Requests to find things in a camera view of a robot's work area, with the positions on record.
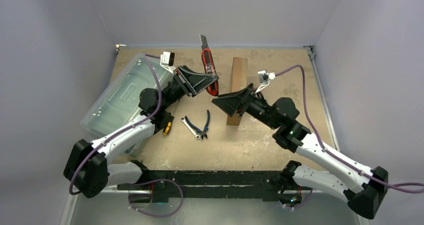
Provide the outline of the red utility knife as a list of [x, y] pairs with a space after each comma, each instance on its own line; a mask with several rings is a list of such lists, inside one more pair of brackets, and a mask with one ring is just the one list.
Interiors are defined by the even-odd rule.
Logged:
[[[201, 42], [201, 60], [204, 67], [204, 72], [208, 75], [216, 75], [215, 63], [213, 60], [212, 52], [207, 42], [207, 38], [205, 35], [199, 35]], [[214, 97], [219, 95], [219, 83], [218, 81], [214, 81], [207, 88], [207, 92]]]

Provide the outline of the brown cardboard express box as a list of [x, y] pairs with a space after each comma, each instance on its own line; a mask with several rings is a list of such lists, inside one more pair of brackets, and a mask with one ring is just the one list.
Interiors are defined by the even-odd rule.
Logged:
[[[234, 57], [232, 62], [231, 76], [230, 76], [230, 92], [237, 92], [247, 86], [248, 78], [248, 59], [244, 57]], [[242, 117], [234, 114], [228, 116], [226, 124], [228, 126], [239, 126]]]

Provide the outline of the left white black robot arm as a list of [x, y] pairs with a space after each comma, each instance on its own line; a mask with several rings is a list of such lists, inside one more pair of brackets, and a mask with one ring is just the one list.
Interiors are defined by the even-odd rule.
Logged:
[[98, 195], [105, 187], [131, 184], [138, 190], [146, 188], [149, 176], [132, 162], [118, 166], [112, 162], [129, 147], [161, 132], [168, 124], [167, 111], [184, 96], [195, 97], [217, 82], [216, 74], [198, 73], [187, 66], [172, 71], [172, 79], [164, 88], [147, 87], [139, 94], [140, 113], [124, 126], [93, 141], [81, 139], [71, 150], [63, 175], [69, 180], [70, 195], [86, 198]]

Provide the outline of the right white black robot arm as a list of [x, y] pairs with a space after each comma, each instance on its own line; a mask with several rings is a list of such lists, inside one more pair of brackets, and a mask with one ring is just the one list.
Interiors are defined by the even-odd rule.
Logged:
[[275, 133], [275, 142], [283, 149], [305, 157], [324, 170], [317, 171], [298, 163], [281, 174], [288, 189], [296, 185], [330, 194], [347, 203], [357, 215], [372, 220], [385, 198], [389, 173], [381, 166], [361, 164], [323, 142], [317, 132], [297, 121], [300, 114], [294, 101], [280, 97], [272, 105], [254, 92], [253, 84], [221, 94], [211, 101], [228, 116], [248, 113]]

